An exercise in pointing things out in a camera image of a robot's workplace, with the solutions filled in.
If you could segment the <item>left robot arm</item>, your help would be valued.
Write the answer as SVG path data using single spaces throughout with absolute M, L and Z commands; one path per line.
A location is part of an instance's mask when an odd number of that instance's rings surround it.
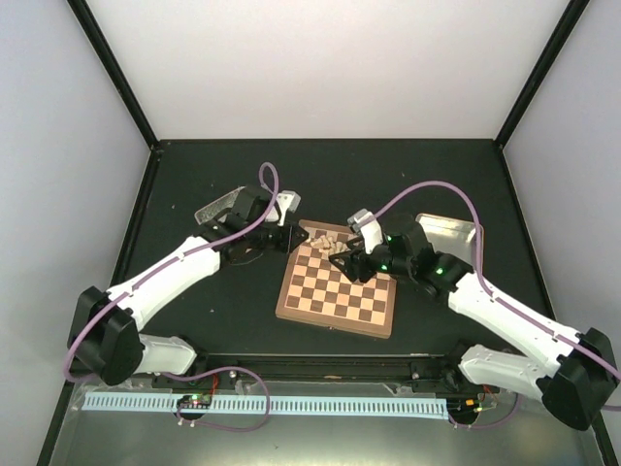
M 136 277 L 79 297 L 68 341 L 69 357 L 107 385 L 136 374 L 166 373 L 187 387 L 208 376 L 207 361 L 181 337 L 144 334 L 147 323 L 198 281 L 240 262 L 253 251 L 290 253 L 308 232 L 289 219 L 301 201 L 294 191 L 272 195 L 241 186 L 198 210 L 197 232 Z

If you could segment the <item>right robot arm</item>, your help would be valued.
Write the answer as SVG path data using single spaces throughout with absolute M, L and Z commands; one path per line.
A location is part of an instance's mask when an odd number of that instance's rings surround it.
M 466 316 L 516 348 L 472 345 L 441 366 L 443 384 L 462 391 L 494 385 L 540 401 L 570 428 L 587 430 L 620 383 L 610 339 L 549 319 L 478 275 L 471 259 L 453 254 L 444 237 L 426 232 L 421 216 L 378 222 L 361 210 L 348 220 L 355 236 L 329 260 L 351 282 L 379 273 L 409 280 L 431 299 Z

